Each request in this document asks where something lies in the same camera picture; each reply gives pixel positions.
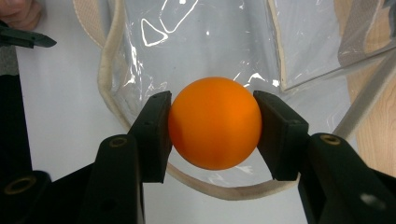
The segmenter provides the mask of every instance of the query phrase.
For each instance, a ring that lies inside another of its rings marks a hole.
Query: ping pong ball
[[[225,77],[206,77],[177,96],[168,129],[186,161],[206,170],[223,170],[252,153],[262,132],[262,116],[243,86]]]

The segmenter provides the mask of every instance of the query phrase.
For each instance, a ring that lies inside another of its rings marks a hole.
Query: clear plastic bag
[[[345,43],[340,31],[347,25],[335,10],[336,2],[136,0],[116,1],[114,7],[110,1],[114,17],[102,52],[99,89],[128,129],[151,95],[171,91],[175,98],[199,78],[228,77],[250,91],[280,96],[308,121],[309,133],[332,133],[361,90],[351,85],[353,79],[359,79],[359,73],[372,75],[383,60],[367,58],[394,46],[390,40],[363,52],[364,57],[340,63],[340,54],[361,52],[340,48]],[[353,138],[350,143],[357,148]],[[175,150],[169,162],[168,172],[179,181],[228,200],[251,199],[293,185],[264,192],[274,182],[267,181],[271,174],[257,149],[223,171],[194,167]],[[207,186],[218,187],[217,192]],[[239,196],[219,196],[227,189]]]

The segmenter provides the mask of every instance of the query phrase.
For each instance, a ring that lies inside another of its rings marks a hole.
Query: white surface
[[[94,161],[100,142],[124,133],[100,97],[100,50],[85,35],[72,1],[46,1],[36,31],[58,44],[18,49],[21,85],[34,169],[53,180]],[[145,184],[149,224],[306,223],[296,188],[254,201],[225,202],[196,192],[167,175]]]

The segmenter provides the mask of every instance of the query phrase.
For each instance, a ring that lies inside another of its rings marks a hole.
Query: wooden surface
[[[334,0],[340,35],[344,33],[352,0]],[[380,7],[366,37],[365,53],[385,47],[389,42],[389,8]],[[380,62],[347,77],[351,103]],[[372,168],[396,176],[396,78],[385,89],[368,118],[356,132],[359,153]]]

